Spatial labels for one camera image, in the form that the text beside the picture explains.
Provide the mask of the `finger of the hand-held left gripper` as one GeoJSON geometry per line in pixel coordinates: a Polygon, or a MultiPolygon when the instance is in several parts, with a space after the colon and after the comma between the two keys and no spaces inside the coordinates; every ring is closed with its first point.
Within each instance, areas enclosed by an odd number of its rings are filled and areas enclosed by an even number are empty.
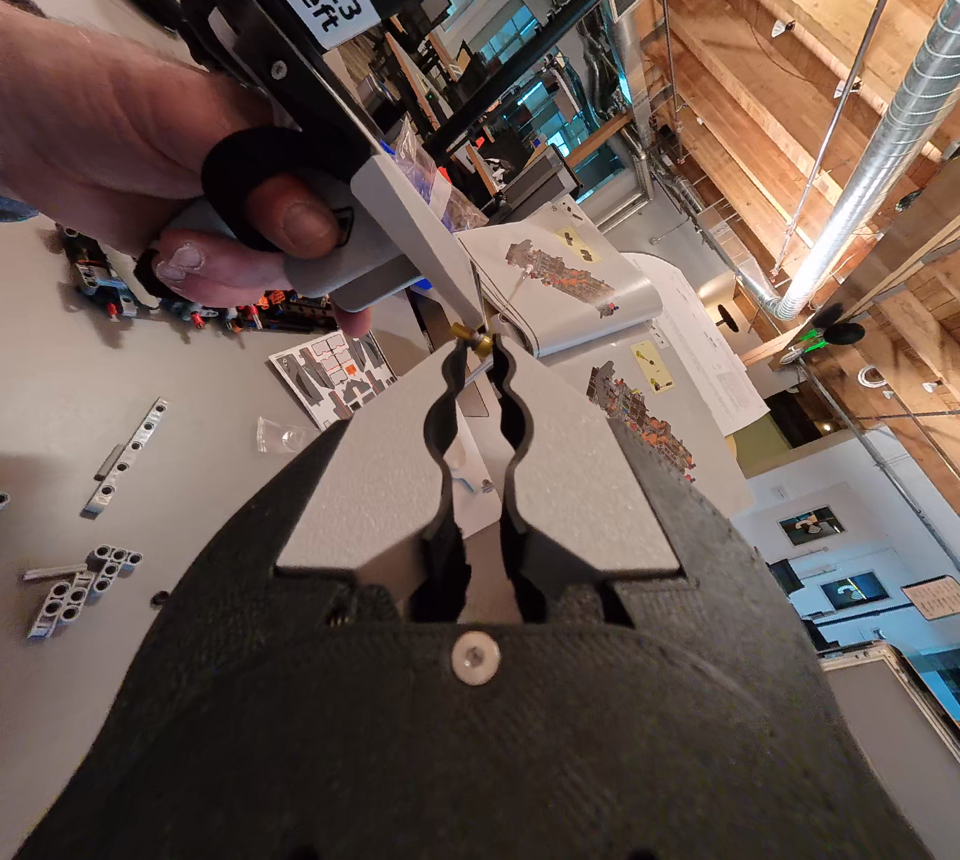
{"type": "Polygon", "coordinates": [[[401,169],[388,155],[373,155],[354,174],[350,188],[358,201],[460,317],[484,333],[487,320],[474,265],[401,169]]]}

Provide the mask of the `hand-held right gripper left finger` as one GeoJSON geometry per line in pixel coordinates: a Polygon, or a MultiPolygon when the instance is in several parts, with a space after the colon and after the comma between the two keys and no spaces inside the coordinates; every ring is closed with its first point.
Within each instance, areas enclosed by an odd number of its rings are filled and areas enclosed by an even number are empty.
{"type": "Polygon", "coordinates": [[[278,556],[280,573],[383,586],[417,621],[458,619],[470,567],[444,455],[458,432],[468,349],[447,343],[345,424],[278,556]]]}

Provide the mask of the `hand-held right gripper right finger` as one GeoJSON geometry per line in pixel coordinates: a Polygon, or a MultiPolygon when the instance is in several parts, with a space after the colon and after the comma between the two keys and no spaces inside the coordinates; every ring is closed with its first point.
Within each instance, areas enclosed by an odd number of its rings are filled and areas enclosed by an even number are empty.
{"type": "Polygon", "coordinates": [[[605,602],[615,582],[679,578],[606,414],[510,338],[494,341],[490,381],[512,449],[500,549],[522,622],[547,621],[571,587],[605,602]]]}

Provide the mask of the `partly built lego car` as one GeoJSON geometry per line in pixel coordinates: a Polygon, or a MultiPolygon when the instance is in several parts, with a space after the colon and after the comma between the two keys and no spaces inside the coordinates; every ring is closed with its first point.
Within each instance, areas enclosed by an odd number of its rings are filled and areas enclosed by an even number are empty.
{"type": "Polygon", "coordinates": [[[245,331],[313,335],[338,328],[327,298],[311,299],[292,290],[271,290],[253,305],[228,308],[161,298],[139,282],[130,257],[74,229],[56,224],[54,231],[76,290],[112,322],[169,320],[196,330],[215,324],[230,336],[245,331]]]}

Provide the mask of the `person's left forearm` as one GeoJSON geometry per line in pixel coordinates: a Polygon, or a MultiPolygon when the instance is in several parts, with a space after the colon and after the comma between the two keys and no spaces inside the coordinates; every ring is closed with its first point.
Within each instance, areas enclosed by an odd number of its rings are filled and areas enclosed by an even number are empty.
{"type": "MultiPolygon", "coordinates": [[[[46,18],[44,12],[33,0],[1,0],[1,2],[27,14],[46,18]]],[[[28,204],[9,197],[1,197],[1,222],[21,222],[39,215],[40,211],[28,204]]]]}

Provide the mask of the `lego instruction booklet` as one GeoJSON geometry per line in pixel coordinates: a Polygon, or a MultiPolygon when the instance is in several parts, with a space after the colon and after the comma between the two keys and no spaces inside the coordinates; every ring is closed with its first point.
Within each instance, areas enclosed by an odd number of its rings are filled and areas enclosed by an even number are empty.
{"type": "Polygon", "coordinates": [[[569,198],[457,238],[509,333],[726,515],[754,498],[734,433],[768,411],[680,270],[621,253],[569,198]]]}

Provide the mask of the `long light grey lego beam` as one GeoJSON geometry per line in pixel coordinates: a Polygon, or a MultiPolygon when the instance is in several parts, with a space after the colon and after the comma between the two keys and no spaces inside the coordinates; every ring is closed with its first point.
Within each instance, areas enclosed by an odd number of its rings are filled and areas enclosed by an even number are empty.
{"type": "Polygon", "coordinates": [[[81,516],[94,518],[106,509],[116,494],[118,484],[126,472],[133,467],[151,436],[165,418],[169,406],[166,399],[156,399],[130,438],[113,448],[94,475],[96,488],[81,510],[81,516]]]}

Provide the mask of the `light grey lego beam assembly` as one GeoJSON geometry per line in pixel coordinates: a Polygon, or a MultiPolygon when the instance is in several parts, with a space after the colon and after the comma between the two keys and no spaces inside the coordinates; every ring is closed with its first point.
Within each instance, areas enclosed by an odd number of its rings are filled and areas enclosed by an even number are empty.
{"type": "Polygon", "coordinates": [[[96,602],[112,589],[117,578],[132,572],[142,560],[143,554],[137,551],[104,544],[92,550],[82,563],[23,572],[23,582],[52,582],[27,638],[46,640],[59,628],[72,625],[89,602],[96,602]]]}

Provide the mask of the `person's left hand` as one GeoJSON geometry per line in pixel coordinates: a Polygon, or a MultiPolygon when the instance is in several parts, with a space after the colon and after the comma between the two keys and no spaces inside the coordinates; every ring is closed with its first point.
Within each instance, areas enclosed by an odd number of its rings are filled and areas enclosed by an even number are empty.
{"type": "Polygon", "coordinates": [[[289,289],[279,254],[171,229],[224,138],[272,124],[234,81],[98,30],[1,6],[2,196],[118,250],[212,307],[289,289]]]}

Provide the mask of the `white booklet stand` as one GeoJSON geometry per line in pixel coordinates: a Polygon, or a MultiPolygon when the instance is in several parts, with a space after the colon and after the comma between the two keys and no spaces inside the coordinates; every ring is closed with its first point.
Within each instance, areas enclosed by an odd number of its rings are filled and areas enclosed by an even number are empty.
{"type": "MultiPolygon", "coordinates": [[[[448,311],[438,295],[409,288],[411,307],[432,352],[454,337],[450,332],[448,311]]],[[[456,523],[464,538],[498,522],[502,501],[485,458],[474,438],[471,420],[492,420],[497,396],[488,374],[481,372],[457,398],[458,432],[445,453],[450,470],[456,523]]]]}

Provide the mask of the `sticker sheet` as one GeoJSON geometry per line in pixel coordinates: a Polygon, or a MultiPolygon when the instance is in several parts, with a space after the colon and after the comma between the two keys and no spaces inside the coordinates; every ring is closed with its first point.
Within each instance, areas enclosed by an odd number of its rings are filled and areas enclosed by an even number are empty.
{"type": "Polygon", "coordinates": [[[372,334],[351,338],[334,331],[306,338],[270,355],[269,363],[321,431],[351,419],[397,381],[372,334]]]}

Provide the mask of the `black steel pillar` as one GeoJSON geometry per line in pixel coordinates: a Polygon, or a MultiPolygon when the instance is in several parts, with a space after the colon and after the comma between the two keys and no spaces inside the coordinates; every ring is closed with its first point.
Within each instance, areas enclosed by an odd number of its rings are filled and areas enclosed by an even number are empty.
{"type": "Polygon", "coordinates": [[[603,0],[568,0],[552,16],[546,26],[524,44],[495,74],[425,142],[424,149],[436,163],[443,164],[451,151],[461,145],[465,135],[489,109],[527,71],[546,55],[571,28],[591,13],[603,0]]]}

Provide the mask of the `grey framed monitor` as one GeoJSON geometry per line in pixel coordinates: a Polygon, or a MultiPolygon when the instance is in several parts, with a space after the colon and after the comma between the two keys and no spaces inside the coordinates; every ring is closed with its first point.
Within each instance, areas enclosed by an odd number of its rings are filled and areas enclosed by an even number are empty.
{"type": "Polygon", "coordinates": [[[958,723],[885,641],[824,650],[819,660],[870,766],[928,851],[957,859],[958,723]]]}

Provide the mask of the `framed wall picture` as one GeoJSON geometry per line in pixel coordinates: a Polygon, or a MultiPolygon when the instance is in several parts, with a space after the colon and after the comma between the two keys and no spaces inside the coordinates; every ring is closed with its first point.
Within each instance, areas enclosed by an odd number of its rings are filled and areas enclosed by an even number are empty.
{"type": "Polygon", "coordinates": [[[847,531],[831,506],[819,506],[777,522],[793,547],[840,536],[847,531]]]}
{"type": "Polygon", "coordinates": [[[834,611],[890,599],[886,586],[874,571],[836,578],[821,583],[820,589],[834,611]]]}

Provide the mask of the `paper wall notice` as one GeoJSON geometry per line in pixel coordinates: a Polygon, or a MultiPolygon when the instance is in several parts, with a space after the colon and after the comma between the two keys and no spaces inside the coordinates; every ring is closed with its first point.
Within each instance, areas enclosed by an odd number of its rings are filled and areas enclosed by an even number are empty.
{"type": "Polygon", "coordinates": [[[943,575],[906,584],[901,591],[929,622],[960,613],[960,585],[954,576],[943,575]]]}

